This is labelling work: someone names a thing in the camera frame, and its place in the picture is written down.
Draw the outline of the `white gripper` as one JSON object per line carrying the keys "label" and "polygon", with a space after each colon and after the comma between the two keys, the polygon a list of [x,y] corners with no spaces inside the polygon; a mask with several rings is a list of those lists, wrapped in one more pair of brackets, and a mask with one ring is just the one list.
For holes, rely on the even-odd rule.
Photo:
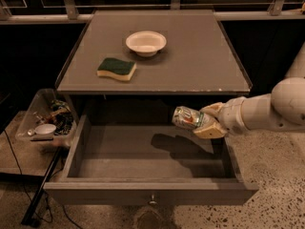
{"label": "white gripper", "polygon": [[193,133],[202,139],[221,138],[228,132],[230,135],[243,135],[249,131],[242,118],[242,104],[245,97],[233,98],[223,104],[216,102],[200,109],[201,113],[218,118],[218,122],[196,128]]}

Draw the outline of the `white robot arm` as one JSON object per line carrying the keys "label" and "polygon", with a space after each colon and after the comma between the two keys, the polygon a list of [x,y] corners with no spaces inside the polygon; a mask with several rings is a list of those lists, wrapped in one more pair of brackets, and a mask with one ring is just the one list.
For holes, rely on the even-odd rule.
{"label": "white robot arm", "polygon": [[269,94],[238,97],[200,110],[213,122],[193,130],[199,138],[243,135],[253,130],[303,132],[305,128],[305,49]]}

